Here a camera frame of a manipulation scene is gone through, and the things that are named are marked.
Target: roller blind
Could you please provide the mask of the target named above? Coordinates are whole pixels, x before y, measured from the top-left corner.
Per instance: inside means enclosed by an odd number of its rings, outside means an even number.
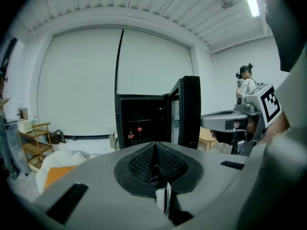
[[[95,28],[57,36],[51,42],[38,87],[40,123],[65,135],[116,131],[114,79],[121,29]]]
[[[118,65],[118,94],[165,94],[192,76],[189,49],[146,32],[125,29]]]

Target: white box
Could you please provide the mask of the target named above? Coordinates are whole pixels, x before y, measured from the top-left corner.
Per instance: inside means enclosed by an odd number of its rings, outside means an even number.
[[[256,109],[262,112],[266,128],[282,113],[282,107],[276,99],[274,91],[273,84],[267,83],[245,95],[246,102],[254,103]]]
[[[29,133],[32,131],[32,129],[30,128],[32,126],[30,119],[19,121],[17,124],[18,130],[22,133]]]

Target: woman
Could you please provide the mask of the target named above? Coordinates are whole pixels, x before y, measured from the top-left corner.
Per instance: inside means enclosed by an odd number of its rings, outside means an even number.
[[[4,87],[4,74],[3,70],[0,69],[0,151],[2,153],[5,165],[10,172],[11,178],[15,180],[18,177],[18,170],[13,164],[12,156],[9,148],[9,143],[6,136],[5,129],[5,117],[3,113],[3,106],[10,100],[5,99],[2,101],[2,93]]]
[[[236,89],[236,98],[241,97],[242,95],[247,94],[248,92],[253,91],[259,86],[259,84],[252,78],[251,69],[253,65],[249,63],[248,66],[241,66],[240,75],[243,78],[243,83],[238,85]]]

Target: bag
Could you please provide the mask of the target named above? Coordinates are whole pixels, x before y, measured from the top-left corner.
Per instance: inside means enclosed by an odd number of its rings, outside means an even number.
[[[52,133],[49,132],[51,144],[59,144],[60,142],[66,143],[62,130],[58,129]]]
[[[119,141],[117,133],[113,133],[109,136],[110,138],[110,147],[113,148],[115,151],[119,150]]]

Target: white container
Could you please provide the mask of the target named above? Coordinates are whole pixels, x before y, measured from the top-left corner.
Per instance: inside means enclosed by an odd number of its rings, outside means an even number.
[[[22,133],[29,133],[32,131],[31,127],[31,120],[26,119],[18,122],[18,130]]]

